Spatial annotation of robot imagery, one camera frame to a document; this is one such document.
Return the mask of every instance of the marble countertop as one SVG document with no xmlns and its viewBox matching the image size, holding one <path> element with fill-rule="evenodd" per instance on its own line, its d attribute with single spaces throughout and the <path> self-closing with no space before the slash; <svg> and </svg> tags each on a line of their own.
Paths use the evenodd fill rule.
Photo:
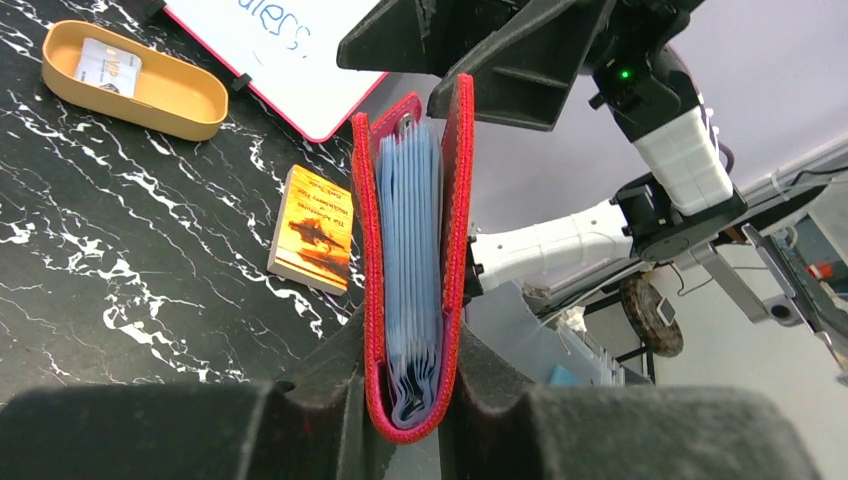
<svg viewBox="0 0 848 480">
<path fill-rule="evenodd" d="M 277 378 L 362 299 L 356 245 L 342 297 L 265 271 L 288 170 L 347 186 L 349 131 L 309 143 L 244 92 L 190 143 L 44 86 L 41 45 L 66 19 L 232 78 L 140 3 L 0 0 L 0 406 L 36 386 Z"/>
</svg>

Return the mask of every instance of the yellow container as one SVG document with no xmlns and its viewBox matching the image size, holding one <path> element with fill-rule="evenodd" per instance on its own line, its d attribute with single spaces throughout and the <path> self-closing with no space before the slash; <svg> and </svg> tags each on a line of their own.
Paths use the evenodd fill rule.
<svg viewBox="0 0 848 480">
<path fill-rule="evenodd" d="M 86 38 L 141 58 L 133 98 L 74 78 Z M 91 23 L 54 24 L 42 57 L 44 83 L 59 98 L 151 130 L 199 142 L 212 138 L 227 116 L 227 89 L 214 75 Z"/>
</svg>

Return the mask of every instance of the orange book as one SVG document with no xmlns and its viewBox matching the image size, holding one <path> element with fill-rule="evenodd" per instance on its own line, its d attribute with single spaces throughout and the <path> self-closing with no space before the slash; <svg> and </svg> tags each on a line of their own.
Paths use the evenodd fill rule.
<svg viewBox="0 0 848 480">
<path fill-rule="evenodd" d="M 347 291 L 352 231 L 350 192 L 295 165 L 286 178 L 268 271 L 341 295 Z"/>
</svg>

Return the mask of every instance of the red wallet cover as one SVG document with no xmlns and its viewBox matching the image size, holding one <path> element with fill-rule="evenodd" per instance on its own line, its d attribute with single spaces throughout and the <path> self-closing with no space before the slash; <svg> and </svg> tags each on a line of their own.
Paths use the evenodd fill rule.
<svg viewBox="0 0 848 480">
<path fill-rule="evenodd" d="M 474 83 L 470 75 L 457 76 L 450 112 L 442 136 L 444 199 L 442 213 L 442 310 L 444 341 L 439 390 L 430 417 L 416 427 L 401 430 L 391 421 L 383 310 L 383 248 L 375 176 L 379 140 L 397 131 L 411 114 L 421 118 L 421 99 L 410 93 L 377 122 L 353 117 L 353 183 L 357 213 L 365 240 L 365 396 L 377 430 L 396 444 L 413 443 L 430 434 L 442 421 L 450 403 L 458 361 L 465 253 L 471 207 L 474 153 Z"/>
</svg>

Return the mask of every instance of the white card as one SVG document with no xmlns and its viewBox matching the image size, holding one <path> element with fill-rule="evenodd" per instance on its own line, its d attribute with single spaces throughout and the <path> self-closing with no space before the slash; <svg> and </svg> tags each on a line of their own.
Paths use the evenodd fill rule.
<svg viewBox="0 0 848 480">
<path fill-rule="evenodd" d="M 86 84 L 132 97 L 141 73 L 141 59 L 93 38 L 83 41 L 74 77 Z"/>
</svg>

